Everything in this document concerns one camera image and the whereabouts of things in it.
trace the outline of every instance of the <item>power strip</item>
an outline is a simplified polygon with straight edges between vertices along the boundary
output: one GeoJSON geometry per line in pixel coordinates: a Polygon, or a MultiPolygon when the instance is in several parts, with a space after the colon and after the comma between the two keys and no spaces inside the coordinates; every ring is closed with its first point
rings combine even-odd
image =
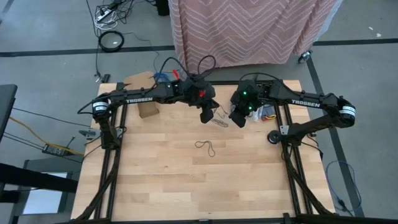
{"type": "Polygon", "coordinates": [[[101,22],[105,17],[107,17],[108,15],[110,15],[112,12],[114,11],[114,9],[106,9],[106,11],[104,12],[104,14],[102,16],[98,16],[96,18],[96,20],[98,22],[101,22]]]}
{"type": "Polygon", "coordinates": [[[49,146],[48,144],[46,144],[44,146],[42,152],[46,153],[46,154],[53,155],[53,156],[60,156],[60,157],[73,155],[72,153],[70,153],[70,152],[68,152],[68,151],[66,151],[64,149],[60,149],[60,148],[57,148],[57,147],[49,146]]]}

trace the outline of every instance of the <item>black metal frame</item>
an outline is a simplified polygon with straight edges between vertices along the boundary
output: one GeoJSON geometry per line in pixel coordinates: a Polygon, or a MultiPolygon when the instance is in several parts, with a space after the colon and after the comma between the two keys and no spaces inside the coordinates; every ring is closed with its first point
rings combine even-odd
{"type": "Polygon", "coordinates": [[[70,193],[75,193],[77,189],[78,182],[76,180],[43,174],[2,163],[0,163],[0,170],[0,182],[4,184],[37,187],[70,193]]]}
{"type": "MultiPolygon", "coordinates": [[[[238,80],[236,81],[210,81],[210,83],[212,85],[237,85],[238,84],[238,80]]],[[[278,106],[275,107],[275,111],[277,113],[277,122],[278,122],[278,126],[283,125],[282,122],[282,118],[280,117],[280,109],[278,106]]],[[[123,105],[122,108],[122,115],[121,115],[121,119],[120,119],[120,127],[123,127],[125,125],[126,122],[126,115],[127,115],[127,105],[123,105]]],[[[292,119],[290,117],[290,112],[287,114],[287,117],[290,118],[290,120],[292,119]]],[[[115,124],[115,120],[116,120],[116,113],[114,114],[114,116],[111,118],[111,124],[114,125],[115,124]]],[[[282,145],[283,150],[287,152],[287,145],[283,144],[282,145]]],[[[105,182],[107,173],[108,173],[108,166],[109,166],[109,160],[110,160],[110,150],[105,151],[105,155],[104,155],[104,161],[103,161],[103,166],[102,166],[102,171],[101,171],[101,179],[100,179],[100,186],[103,185],[103,183],[105,182]]],[[[114,163],[119,164],[120,161],[120,156],[121,156],[121,149],[116,150],[115,152],[115,157],[114,157],[114,163]]],[[[299,172],[301,178],[303,180],[305,180],[305,177],[303,176],[303,167],[302,167],[302,163],[301,163],[301,159],[300,159],[300,154],[299,151],[297,150],[297,152],[295,152],[295,156],[298,158],[297,159],[297,168],[299,170],[301,170],[301,172],[299,172]]],[[[96,207],[95,210],[95,215],[94,215],[94,219],[100,221],[100,222],[109,222],[112,219],[112,214],[113,214],[113,204],[114,204],[114,195],[116,193],[116,181],[117,181],[117,173],[118,173],[118,169],[119,166],[116,166],[116,177],[113,179],[112,183],[111,183],[111,188],[109,190],[109,199],[108,199],[108,207],[106,210],[106,218],[100,218],[100,214],[101,214],[101,209],[102,209],[102,199],[100,200],[99,204],[96,207]]],[[[300,209],[300,205],[299,205],[299,197],[297,195],[297,189],[296,189],[296,184],[294,181],[294,178],[291,176],[290,173],[287,173],[288,179],[289,179],[289,186],[290,186],[290,192],[292,194],[292,201],[293,201],[293,205],[294,205],[294,212],[295,214],[300,214],[301,213],[301,209],[300,209]]],[[[211,223],[284,223],[285,219],[284,218],[250,218],[250,219],[225,219],[225,220],[208,220],[211,221],[211,223]]],[[[131,221],[131,222],[112,222],[111,223],[120,223],[120,224],[128,224],[128,223],[135,223],[135,224],[149,224],[149,223],[156,223],[156,224],[170,224],[170,223],[195,223],[198,222],[198,220],[179,220],[179,221],[139,221],[139,222],[135,222],[135,221],[131,221]]]]}
{"type": "MultiPolygon", "coordinates": [[[[239,81],[213,81],[210,82],[212,85],[237,85],[239,81]]],[[[284,105],[284,112],[285,112],[285,117],[287,120],[287,124],[292,124],[292,117],[290,114],[289,106],[284,105]]],[[[280,109],[279,106],[275,106],[275,113],[277,115],[277,124],[278,126],[283,125],[282,117],[280,115],[280,109]]],[[[120,127],[124,127],[125,121],[126,121],[126,114],[127,114],[127,105],[123,105],[123,111],[121,115],[121,120],[120,120],[120,127]]],[[[289,157],[289,150],[288,150],[288,145],[284,142],[282,142],[282,153],[284,154],[285,158],[285,164],[287,168],[287,177],[289,180],[289,187],[290,187],[290,193],[292,196],[292,202],[294,205],[294,212],[295,212],[295,218],[290,218],[288,213],[284,213],[282,218],[251,218],[251,219],[224,219],[224,220],[175,220],[175,221],[126,221],[126,222],[112,222],[112,214],[113,214],[113,204],[114,204],[114,195],[116,192],[116,181],[117,181],[117,174],[118,174],[118,169],[119,169],[119,161],[120,161],[120,156],[121,156],[121,148],[117,149],[115,152],[115,157],[114,157],[114,166],[116,165],[116,176],[113,178],[112,183],[111,183],[111,188],[109,191],[109,200],[108,200],[108,207],[106,211],[106,218],[95,218],[94,220],[79,220],[74,223],[97,223],[97,224],[106,224],[106,223],[118,223],[118,224],[128,224],[128,223],[134,223],[134,224],[171,224],[171,223],[177,223],[177,224],[192,224],[192,223],[197,223],[197,224],[227,224],[227,223],[284,223],[284,224],[291,224],[291,223],[308,223],[308,224],[316,224],[316,223],[326,223],[326,224],[352,224],[352,223],[369,223],[369,224],[375,224],[375,223],[397,223],[397,220],[386,220],[386,219],[378,219],[378,218],[358,218],[358,217],[339,217],[338,215],[313,215],[312,211],[312,205],[308,199],[308,197],[305,195],[304,190],[302,191],[303,193],[303,198],[304,198],[304,203],[305,203],[305,208],[307,213],[302,213],[300,209],[300,204],[299,204],[299,198],[297,195],[297,189],[296,189],[296,181],[293,177],[295,175],[295,178],[299,178],[303,181],[304,184],[306,184],[305,181],[305,174],[303,171],[303,165],[300,157],[300,152],[297,147],[292,148],[296,160],[296,166],[297,166],[297,172],[292,173],[290,168],[292,167],[292,161],[290,160],[289,157]]],[[[103,170],[101,173],[101,181],[104,181],[106,179],[106,173],[108,170],[108,164],[109,164],[109,157],[104,158],[104,164],[103,164],[103,170]]],[[[96,208],[96,214],[98,214],[98,217],[100,216],[101,213],[101,204],[99,204],[96,208]]]]}

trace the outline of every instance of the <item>cable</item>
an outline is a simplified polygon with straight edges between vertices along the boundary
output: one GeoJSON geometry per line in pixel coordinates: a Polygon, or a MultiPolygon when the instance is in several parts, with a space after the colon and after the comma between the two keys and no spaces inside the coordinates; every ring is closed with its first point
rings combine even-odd
{"type": "Polygon", "coordinates": [[[178,63],[178,65],[180,66],[180,68],[181,68],[190,78],[193,78],[193,77],[190,75],[190,73],[184,68],[184,66],[181,64],[181,62],[180,62],[177,58],[175,58],[175,57],[168,57],[168,58],[163,62],[163,65],[162,65],[162,67],[160,68],[159,73],[162,73],[165,64],[166,64],[169,60],[174,60],[174,61],[176,61],[176,62],[178,63]]]}
{"type": "Polygon", "coordinates": [[[115,11],[117,12],[116,16],[118,17],[116,20],[111,21],[111,22],[98,22],[98,23],[102,23],[102,24],[106,24],[106,25],[111,25],[114,23],[117,23],[118,21],[122,22],[123,24],[127,24],[127,17],[129,17],[132,13],[132,9],[136,4],[142,3],[144,1],[139,1],[133,4],[134,0],[127,0],[122,2],[122,4],[120,5],[120,9],[115,9],[115,11]]]}
{"type": "Polygon", "coordinates": [[[211,119],[210,121],[213,122],[213,123],[215,123],[215,124],[217,124],[218,126],[220,126],[220,127],[222,127],[222,128],[228,128],[228,124],[225,123],[224,121],[220,120],[220,119],[215,119],[215,118],[213,118],[213,119],[211,119]]]}
{"type": "Polygon", "coordinates": [[[70,152],[70,153],[72,153],[72,154],[84,155],[83,153],[73,151],[73,150],[68,149],[68,148],[66,148],[66,147],[58,146],[58,145],[56,145],[56,144],[49,143],[49,142],[43,140],[42,138],[40,138],[40,136],[38,136],[30,127],[28,127],[28,125],[22,123],[21,121],[15,119],[15,118],[13,118],[13,117],[9,117],[9,118],[10,118],[11,120],[13,120],[14,122],[16,122],[16,123],[22,125],[22,126],[25,127],[26,129],[28,129],[38,140],[42,141],[42,142],[45,143],[45,144],[48,144],[49,146],[56,147],[56,148],[59,148],[59,149],[63,149],[63,150],[65,150],[65,151],[67,151],[67,152],[70,152]]]}
{"type": "Polygon", "coordinates": [[[31,141],[29,141],[29,140],[20,138],[20,137],[18,137],[18,136],[15,136],[15,135],[10,134],[10,133],[7,133],[7,132],[4,132],[4,133],[6,133],[6,134],[8,134],[8,135],[10,135],[10,136],[12,136],[12,137],[14,137],[14,138],[18,138],[18,139],[20,139],[20,140],[23,140],[23,141],[25,141],[25,142],[29,142],[29,143],[31,143],[31,144],[33,144],[33,145],[35,145],[35,146],[37,146],[37,147],[43,149],[43,146],[41,146],[41,145],[39,145],[39,144],[36,144],[36,143],[34,143],[34,142],[31,142],[31,141]]]}
{"type": "Polygon", "coordinates": [[[100,30],[111,30],[114,29],[118,26],[118,22],[116,22],[116,11],[113,11],[111,15],[106,16],[107,20],[105,22],[100,22],[97,21],[97,15],[101,14],[101,11],[103,9],[108,9],[106,6],[97,6],[97,10],[95,12],[95,18],[94,18],[94,26],[97,27],[100,30]]]}
{"type": "MultiPolygon", "coordinates": [[[[25,145],[27,145],[27,146],[33,147],[33,148],[38,149],[38,150],[40,150],[40,151],[43,152],[43,148],[42,148],[42,147],[41,147],[41,148],[40,148],[40,147],[36,147],[36,146],[30,145],[30,144],[27,144],[26,142],[23,142],[23,141],[20,141],[20,140],[11,138],[11,137],[9,137],[9,136],[5,136],[5,135],[4,135],[3,137],[8,138],[8,139],[11,139],[11,140],[14,140],[14,141],[19,142],[19,143],[23,143],[23,144],[25,144],[25,145]]],[[[62,159],[67,159],[67,160],[69,160],[69,161],[73,161],[73,162],[77,162],[77,163],[80,163],[80,164],[81,164],[81,162],[76,161],[76,160],[74,160],[74,159],[69,159],[69,158],[63,157],[63,156],[62,156],[61,158],[62,158],[62,159]]]]}
{"type": "MultiPolygon", "coordinates": [[[[122,136],[122,134],[124,134],[127,131],[127,127],[122,127],[123,128],[123,132],[118,136],[118,138],[120,138],[122,136]]],[[[92,143],[93,141],[97,140],[98,138],[86,143],[85,145],[88,145],[90,143],[92,143]]],[[[86,159],[86,157],[88,155],[90,155],[92,152],[94,152],[95,150],[97,150],[99,147],[101,147],[102,144],[100,144],[99,146],[95,147],[93,150],[91,150],[89,153],[87,153],[87,155],[83,156],[83,159],[81,160],[81,163],[83,163],[83,161],[86,159]]]]}
{"type": "Polygon", "coordinates": [[[79,126],[83,126],[83,127],[88,127],[88,128],[90,128],[89,125],[74,123],[74,122],[70,122],[70,121],[65,121],[65,120],[58,119],[58,118],[54,118],[54,117],[51,117],[51,116],[48,116],[48,115],[44,115],[44,114],[33,113],[33,112],[30,112],[30,111],[27,111],[27,110],[22,110],[22,109],[19,109],[19,108],[12,108],[12,109],[18,110],[18,111],[22,111],[22,112],[25,112],[25,113],[34,114],[34,115],[37,115],[37,116],[42,116],[42,117],[45,117],[45,118],[54,119],[54,120],[56,120],[56,121],[64,122],[64,123],[67,123],[67,124],[74,124],[74,125],[79,125],[79,126]]]}
{"type": "MultiPolygon", "coordinates": [[[[289,158],[292,157],[292,153],[293,153],[293,147],[290,146],[289,158]]],[[[285,161],[284,150],[283,150],[283,149],[282,149],[282,152],[281,152],[281,154],[280,154],[280,157],[282,158],[283,161],[285,161]]]]}
{"type": "Polygon", "coordinates": [[[199,149],[199,148],[203,147],[206,143],[209,144],[209,148],[207,150],[207,154],[210,157],[215,157],[216,156],[216,151],[214,151],[213,144],[211,143],[211,141],[197,141],[197,142],[195,142],[195,147],[199,149]]]}
{"type": "MultiPolygon", "coordinates": [[[[293,93],[293,94],[295,94],[295,95],[297,95],[297,96],[301,96],[299,93],[296,93],[295,91],[293,91],[292,89],[290,89],[287,85],[285,85],[285,83],[283,83],[283,81],[280,80],[279,78],[277,78],[277,77],[275,77],[275,76],[273,76],[273,75],[270,75],[270,74],[262,73],[262,72],[252,72],[252,73],[244,74],[244,75],[239,79],[239,82],[241,82],[242,78],[244,78],[244,77],[246,77],[246,76],[248,76],[248,75],[265,75],[265,76],[271,77],[271,78],[277,80],[278,82],[280,82],[280,84],[282,84],[289,92],[291,92],[291,93],[293,93]]],[[[325,95],[325,96],[323,96],[323,97],[326,98],[326,97],[328,97],[328,96],[330,96],[330,95],[332,95],[332,93],[329,93],[329,94],[327,94],[327,95],[325,95]]],[[[318,97],[316,97],[316,96],[306,96],[306,97],[313,98],[313,99],[318,99],[318,97]]]]}
{"type": "Polygon", "coordinates": [[[208,57],[211,57],[213,59],[213,67],[208,69],[208,70],[206,70],[206,71],[204,71],[204,72],[207,72],[207,71],[209,71],[209,72],[206,75],[201,76],[200,78],[205,78],[205,77],[209,76],[214,71],[214,69],[216,68],[216,58],[214,56],[212,56],[212,55],[206,55],[202,59],[200,59],[200,61],[198,63],[198,69],[197,69],[198,75],[201,75],[201,73],[200,73],[200,64],[202,63],[202,61],[204,61],[204,59],[206,59],[208,57]]]}
{"type": "Polygon", "coordinates": [[[5,135],[4,135],[3,137],[8,138],[8,139],[11,139],[11,140],[14,140],[14,141],[17,141],[17,142],[19,142],[19,143],[25,144],[25,145],[30,146],[30,147],[36,148],[36,149],[38,149],[38,150],[40,150],[40,151],[43,151],[43,148],[39,148],[39,147],[37,147],[37,146],[33,146],[33,145],[30,145],[30,144],[27,144],[26,142],[23,142],[23,141],[14,139],[14,138],[12,138],[12,137],[5,136],[5,135]]]}
{"type": "Polygon", "coordinates": [[[99,148],[99,147],[101,147],[101,145],[95,147],[93,150],[91,150],[89,153],[87,153],[87,155],[83,156],[83,159],[81,160],[81,163],[83,163],[83,161],[86,159],[86,157],[87,157],[88,155],[90,155],[92,152],[94,152],[95,150],[97,150],[97,148],[99,148]]]}
{"type": "Polygon", "coordinates": [[[322,150],[320,150],[320,148],[315,147],[315,146],[313,146],[313,145],[311,145],[311,144],[307,144],[307,143],[305,143],[305,142],[301,142],[301,143],[304,144],[304,145],[306,145],[306,146],[310,146],[310,147],[313,147],[314,149],[318,150],[319,153],[321,154],[321,157],[323,157],[323,152],[322,152],[322,150]]]}
{"type": "Polygon", "coordinates": [[[156,3],[153,4],[153,2],[155,2],[155,0],[152,0],[152,1],[150,1],[150,0],[145,0],[145,1],[148,2],[149,4],[151,4],[151,6],[156,6],[156,3]]]}
{"type": "Polygon", "coordinates": [[[41,188],[35,188],[35,189],[26,189],[26,190],[10,190],[11,192],[25,192],[25,191],[32,191],[32,190],[40,190],[41,188]]]}
{"type": "Polygon", "coordinates": [[[80,173],[80,172],[81,172],[81,170],[74,171],[74,172],[72,172],[72,175],[78,174],[78,173],[80,173]]]}
{"type": "Polygon", "coordinates": [[[134,35],[134,36],[136,37],[137,40],[140,40],[140,41],[148,41],[150,47],[152,48],[152,51],[156,53],[156,57],[155,57],[155,59],[154,59],[153,66],[154,66],[155,72],[157,73],[157,69],[156,69],[156,66],[155,66],[155,62],[156,62],[156,59],[160,56],[160,53],[157,52],[156,50],[154,50],[154,48],[153,48],[153,46],[152,46],[152,42],[151,42],[150,40],[147,40],[147,39],[139,38],[139,37],[137,36],[137,34],[135,34],[134,32],[127,32],[127,33],[123,33],[123,34],[124,34],[124,35],[132,34],[132,35],[134,35]]]}
{"type": "Polygon", "coordinates": [[[94,35],[96,37],[99,37],[101,35],[101,30],[100,29],[97,29],[97,30],[95,29],[96,26],[95,26],[95,23],[94,23],[94,17],[93,17],[93,13],[91,12],[90,5],[88,4],[88,0],[86,0],[86,3],[87,3],[88,11],[90,12],[91,22],[93,23],[94,35]]]}
{"type": "Polygon", "coordinates": [[[97,138],[94,138],[93,140],[91,140],[91,141],[89,141],[89,142],[86,142],[86,143],[85,143],[85,146],[87,146],[87,145],[90,144],[90,143],[95,142],[97,139],[99,139],[99,138],[101,137],[101,135],[102,135],[102,134],[100,134],[97,138]]]}
{"type": "Polygon", "coordinates": [[[342,208],[338,208],[338,207],[335,207],[335,208],[336,208],[337,210],[342,211],[342,212],[348,212],[351,216],[353,216],[353,214],[352,214],[351,212],[357,211],[357,209],[359,209],[359,208],[362,206],[362,196],[361,196],[361,194],[360,194],[360,192],[359,192],[359,190],[358,190],[358,188],[357,188],[357,186],[356,186],[356,182],[355,182],[355,170],[354,170],[354,168],[353,168],[351,165],[349,165],[348,163],[344,162],[344,161],[331,161],[331,162],[327,165],[327,167],[326,167],[326,180],[327,180],[327,182],[328,182],[328,185],[329,185],[331,191],[332,191],[333,194],[335,195],[335,197],[336,197],[338,203],[342,206],[342,208]],[[351,170],[353,171],[353,183],[354,183],[355,191],[356,191],[356,193],[358,194],[358,197],[359,197],[359,203],[358,203],[358,206],[357,206],[356,208],[352,209],[352,210],[347,209],[347,207],[346,207],[344,201],[343,201],[342,199],[339,198],[339,196],[336,194],[335,190],[333,189],[333,187],[332,187],[331,184],[330,184],[330,180],[329,180],[329,167],[330,167],[330,165],[335,164],[335,163],[344,164],[344,165],[348,166],[349,168],[351,168],[351,170]]]}
{"type": "Polygon", "coordinates": [[[317,145],[317,147],[319,147],[319,143],[317,142],[317,140],[311,138],[311,135],[310,135],[310,134],[307,134],[307,137],[308,137],[309,139],[311,139],[313,142],[315,142],[315,144],[317,145]]]}

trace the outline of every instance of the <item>blue cable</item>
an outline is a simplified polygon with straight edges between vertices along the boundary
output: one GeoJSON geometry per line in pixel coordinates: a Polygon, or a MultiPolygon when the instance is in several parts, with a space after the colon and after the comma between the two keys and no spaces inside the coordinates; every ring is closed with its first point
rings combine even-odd
{"type": "Polygon", "coordinates": [[[170,83],[170,80],[169,80],[168,76],[167,76],[166,74],[164,74],[164,73],[156,72],[156,73],[154,74],[154,79],[155,79],[156,82],[157,82],[158,80],[160,80],[160,82],[167,82],[167,83],[170,83]]]}
{"type": "MultiPolygon", "coordinates": [[[[351,170],[353,171],[353,182],[354,182],[355,190],[356,190],[356,192],[357,192],[357,194],[358,194],[358,197],[359,197],[359,203],[358,203],[358,206],[357,206],[356,208],[353,208],[352,210],[348,210],[348,209],[347,209],[347,211],[349,211],[349,212],[355,212],[355,211],[357,211],[357,210],[362,206],[362,196],[361,196],[361,194],[359,193],[359,190],[358,190],[358,188],[357,188],[357,186],[356,186],[356,182],[355,182],[355,170],[354,170],[354,168],[353,168],[351,165],[349,165],[348,163],[346,163],[346,162],[344,162],[344,161],[331,161],[331,162],[327,165],[327,167],[326,167],[326,181],[328,182],[328,185],[329,185],[331,191],[333,192],[333,194],[335,195],[337,201],[340,201],[340,200],[342,201],[342,199],[340,199],[339,196],[336,194],[335,190],[333,189],[333,187],[331,186],[330,181],[329,181],[329,167],[330,167],[330,165],[332,165],[332,164],[334,164],[334,163],[344,164],[344,165],[348,166],[349,168],[351,168],[351,170]]],[[[346,211],[346,210],[343,210],[342,208],[338,208],[338,207],[335,207],[335,208],[336,208],[337,210],[342,211],[342,212],[345,212],[345,211],[346,211]]]]}

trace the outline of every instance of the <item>yellow cable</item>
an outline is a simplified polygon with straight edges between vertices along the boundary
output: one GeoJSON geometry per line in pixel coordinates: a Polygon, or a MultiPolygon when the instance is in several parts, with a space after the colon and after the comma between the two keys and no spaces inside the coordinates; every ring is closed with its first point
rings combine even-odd
{"type": "Polygon", "coordinates": [[[276,115],[270,115],[270,116],[266,116],[267,119],[274,119],[276,118],[276,115]]]}
{"type": "Polygon", "coordinates": [[[65,150],[65,151],[68,151],[68,152],[73,153],[73,154],[77,154],[77,155],[82,155],[82,156],[84,156],[83,153],[76,152],[76,151],[74,151],[74,150],[68,149],[67,147],[58,146],[58,145],[56,145],[56,144],[52,144],[52,143],[49,143],[48,141],[45,141],[45,140],[43,140],[42,138],[40,138],[30,127],[28,127],[28,125],[22,123],[21,121],[18,121],[18,120],[15,119],[15,118],[10,117],[10,119],[13,120],[13,121],[15,121],[15,122],[17,122],[18,124],[22,125],[22,126],[25,127],[26,129],[28,129],[38,140],[44,142],[45,144],[48,144],[49,146],[56,147],[56,148],[59,148],[59,149],[63,149],[63,150],[65,150]]]}

